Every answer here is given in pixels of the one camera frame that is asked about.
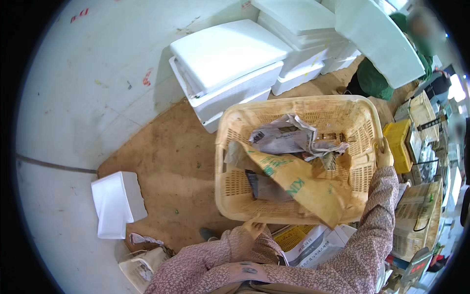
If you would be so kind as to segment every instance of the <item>dirty floor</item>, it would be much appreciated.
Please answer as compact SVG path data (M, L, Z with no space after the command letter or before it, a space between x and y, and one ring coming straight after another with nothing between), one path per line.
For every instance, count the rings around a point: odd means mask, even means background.
M351 66L319 76L280 96L269 99L337 94L346 86L362 57ZM391 101L372 98L382 128L404 101L413 84L395 90ZM104 177L119 170L137 173L148 217L127 224L131 232L164 241L178 252L182 247L202 242L199 228L208 227L221 234L240 222L219 214L214 201L214 141L199 123L186 99L157 117L109 157L99 168ZM271 231L281 226L270 227ZM141 249L126 241L131 251Z

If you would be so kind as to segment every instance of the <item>pink floral jacket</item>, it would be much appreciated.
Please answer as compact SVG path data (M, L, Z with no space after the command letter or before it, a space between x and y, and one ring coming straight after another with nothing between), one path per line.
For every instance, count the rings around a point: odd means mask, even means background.
M277 265L280 248L268 231L254 241L247 230L236 227L225 231L221 240L185 247L162 263L145 294L210 293L244 280L328 293L374 293L380 265L392 250L397 194L394 168L377 170L360 228L338 255L316 270ZM250 270L242 274L234 270L247 265Z

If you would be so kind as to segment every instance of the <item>stack of foam boxes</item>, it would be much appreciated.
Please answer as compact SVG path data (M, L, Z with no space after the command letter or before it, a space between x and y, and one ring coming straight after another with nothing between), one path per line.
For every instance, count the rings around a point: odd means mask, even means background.
M258 24L292 51L272 87L274 95L349 66L360 52L335 30L335 14L313 0L253 0Z
M251 20L220 24L173 42L170 65L204 128L228 107L267 100L292 50Z

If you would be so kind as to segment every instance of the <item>hand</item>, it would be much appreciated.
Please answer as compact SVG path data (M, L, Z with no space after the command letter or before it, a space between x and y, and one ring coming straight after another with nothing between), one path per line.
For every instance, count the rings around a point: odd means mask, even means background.
M377 149L376 163L377 168L382 167L392 167L394 160L392 152L390 151L390 146L388 145L387 138L383 138L382 142L384 143L384 151L381 152L380 148Z
M256 222L258 218L259 212L253 218L251 218L249 221L246 221L242 225L242 228L245 228L250 233L251 237L253 237L253 240L258 238L258 236L263 232L266 227L265 223Z

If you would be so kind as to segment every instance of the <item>plastic crate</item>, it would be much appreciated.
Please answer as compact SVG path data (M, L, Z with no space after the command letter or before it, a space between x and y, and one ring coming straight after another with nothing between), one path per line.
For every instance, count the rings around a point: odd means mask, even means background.
M408 130L411 125L410 119L405 119L396 123L385 125L382 130L384 137L387 138L390 150L392 151L395 163L393 167L397 174L405 174L411 170L411 160L408 149L405 145Z
M429 101L426 92L422 92L417 97L411 99L410 102L410 115L416 126L425 124L436 119L436 114L432 110L431 102ZM420 132L421 139L428 142L439 140L439 126L435 125L430 128L424 129Z
M442 180L405 190L395 209L392 255L410 261L421 248L434 248L441 204Z
M139 293L144 293L159 265L170 257L158 247L119 263L119 268Z
M318 217L301 213L297 201L275 203L254 199L245 171L224 164L228 143L248 141L252 131L286 113L296 113L315 126L318 134L333 142L351 145L337 159L336 170L313 164L318 179L336 179L350 186L348 194L335 195L344 203L341 223L360 219L368 199L370 180L376 168L374 143L382 138L375 106L358 95L326 95L268 100L227 109L219 123L215 151L215 201L219 211L229 219L247 221L260 212L260 222L281 224L317 224Z

